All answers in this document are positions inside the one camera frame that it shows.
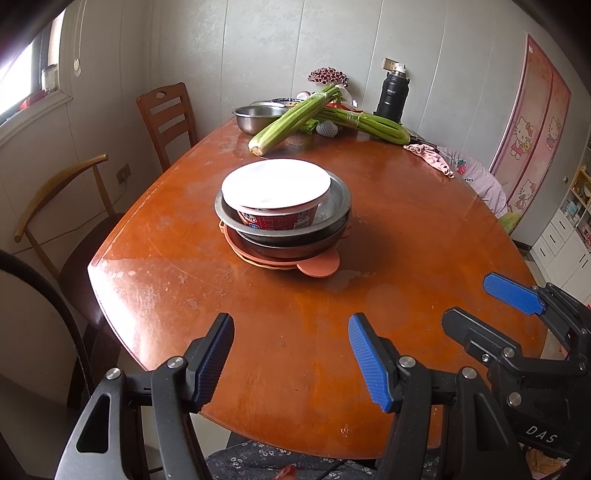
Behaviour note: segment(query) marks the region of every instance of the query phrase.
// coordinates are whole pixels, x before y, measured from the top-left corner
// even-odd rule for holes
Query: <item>wall outlet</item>
[[[125,182],[129,177],[131,177],[131,169],[129,168],[129,164],[126,163],[117,172],[117,181],[119,182],[119,185]]]
[[[389,72],[394,70],[394,67],[396,66],[397,62],[390,60],[390,59],[384,59],[384,63],[382,63],[382,68],[384,70],[388,70]]]

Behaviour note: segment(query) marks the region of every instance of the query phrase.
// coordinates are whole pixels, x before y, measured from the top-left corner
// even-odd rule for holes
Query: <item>celery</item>
[[[343,127],[361,130],[390,143],[407,145],[410,142],[410,134],[402,125],[377,115],[326,107],[320,111],[317,118],[331,120]]]
[[[259,157],[274,146],[284,141],[291,133],[298,130],[310,118],[317,115],[327,103],[340,95],[339,88],[334,84],[323,87],[303,102],[293,106],[281,118],[261,130],[248,142],[248,149]]]

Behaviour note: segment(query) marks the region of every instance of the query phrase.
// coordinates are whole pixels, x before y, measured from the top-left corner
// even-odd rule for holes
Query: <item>orange plate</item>
[[[226,237],[226,241],[236,253],[258,264],[279,268],[297,267],[302,273],[314,278],[330,277],[339,269],[340,257],[336,248],[330,248],[326,252],[307,260],[281,261],[254,251],[235,230],[228,228],[225,224],[223,226],[223,234]]]

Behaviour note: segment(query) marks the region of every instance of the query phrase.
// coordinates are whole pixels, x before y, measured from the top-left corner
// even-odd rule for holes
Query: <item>drawer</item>
[[[552,223],[548,224],[546,230],[542,233],[542,238],[546,240],[546,244],[550,247],[552,253],[558,255],[558,252],[560,252],[560,249],[564,245],[564,240],[562,240],[562,237],[558,234]]]
[[[556,228],[556,231],[565,242],[569,239],[570,234],[573,233],[574,226],[569,222],[566,215],[563,214],[561,210],[558,210],[554,214],[550,223],[554,225],[554,228]]]
[[[550,264],[550,262],[552,262],[554,254],[552,253],[552,250],[550,250],[550,247],[548,247],[546,240],[544,240],[542,237],[538,238],[538,241],[531,249],[538,260],[540,260],[542,267],[545,268]]]
[[[587,248],[575,232],[564,244],[560,253],[550,262],[546,271],[550,278],[553,278],[553,283],[562,288],[587,258],[589,258]]]
[[[587,258],[580,264],[577,271],[569,278],[568,282],[564,284],[563,290],[572,295],[580,302],[584,302],[591,296],[591,257]]]

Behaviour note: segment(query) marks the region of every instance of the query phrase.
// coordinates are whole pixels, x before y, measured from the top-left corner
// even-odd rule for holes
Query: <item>black thermos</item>
[[[400,123],[402,109],[408,95],[408,83],[404,64],[397,63],[393,71],[388,72],[382,85],[382,96],[379,98],[378,109],[375,112],[378,116],[388,118],[393,122]]]

